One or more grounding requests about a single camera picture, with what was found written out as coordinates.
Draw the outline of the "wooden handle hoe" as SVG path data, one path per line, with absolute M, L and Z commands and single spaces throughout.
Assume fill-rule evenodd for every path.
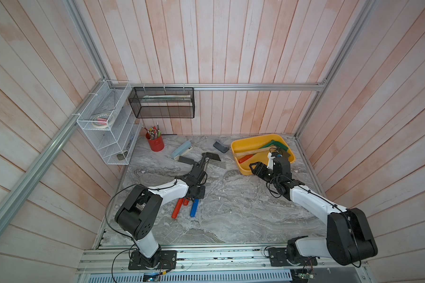
M 271 151 L 271 150 L 279 150 L 279 149 L 284 150 L 286 152 L 289 152 L 288 147 L 285 149 L 285 148 L 280 147 L 280 146 L 272 145 L 272 146 L 264 147 L 264 148 L 261 148 L 261 149 L 250 150 L 250 151 L 240 152 L 240 153 L 234 153 L 233 156 L 235 158 L 242 158 L 242 157 L 247 156 L 247 155 L 254 155 L 254 154 L 257 154 L 257 153 L 260 153 L 260 152 Z

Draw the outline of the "green hoe red grip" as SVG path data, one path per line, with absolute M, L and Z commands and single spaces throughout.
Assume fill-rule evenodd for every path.
M 262 147 L 260 147 L 259 149 L 264 148 L 264 147 L 269 147 L 269 146 L 272 146 L 272 145 L 280 146 L 280 147 L 283 147 L 283 148 L 285 148 L 285 149 L 288 147 L 287 145 L 285 145 L 285 144 L 283 144 L 283 143 L 281 143 L 281 142 L 279 142 L 279 141 L 271 140 L 269 143 L 267 143 L 266 145 L 263 145 L 263 146 L 262 146 Z M 247 155 L 247 156 L 244 156 L 244 157 L 242 157 L 242 158 L 239 158 L 239 159 L 238 159 L 238 163 L 239 163 L 239 164 L 244 163 L 245 161 L 249 160 L 249 159 L 250 159 L 250 158 L 252 158 L 253 156 L 254 156 L 254 155 Z

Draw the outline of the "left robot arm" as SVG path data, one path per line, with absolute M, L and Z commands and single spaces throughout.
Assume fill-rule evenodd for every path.
M 153 187 L 135 185 L 115 215 L 115 222 L 133 239 L 144 259 L 159 256 L 152 228 L 159 210 L 173 200 L 202 199 L 205 195 L 205 165 L 196 163 L 190 172 Z

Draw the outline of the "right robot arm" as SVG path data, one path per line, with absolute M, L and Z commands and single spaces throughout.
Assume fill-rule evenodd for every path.
M 325 237 L 296 237 L 288 240 L 285 261 L 293 266 L 311 258 L 331 258 L 346 266 L 361 263 L 378 254 L 365 213 L 348 209 L 317 194 L 292 176 L 290 161 L 282 156 L 270 156 L 268 165 L 250 164 L 252 174 L 273 186 L 271 193 L 297 204 L 316 216 L 327 227 Z

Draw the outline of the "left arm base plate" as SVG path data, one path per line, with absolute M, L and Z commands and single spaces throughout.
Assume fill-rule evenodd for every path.
M 157 251 L 151 258 L 140 251 L 133 251 L 128 265 L 129 270 L 173 270 L 177 265 L 177 251 Z

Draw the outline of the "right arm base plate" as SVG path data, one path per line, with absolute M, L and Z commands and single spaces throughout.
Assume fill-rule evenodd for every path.
M 281 266 L 316 266 L 318 264 L 316 257 L 304 257 L 288 246 L 287 248 L 267 247 L 264 250 L 267 253 L 267 258 L 270 260 L 272 267 Z

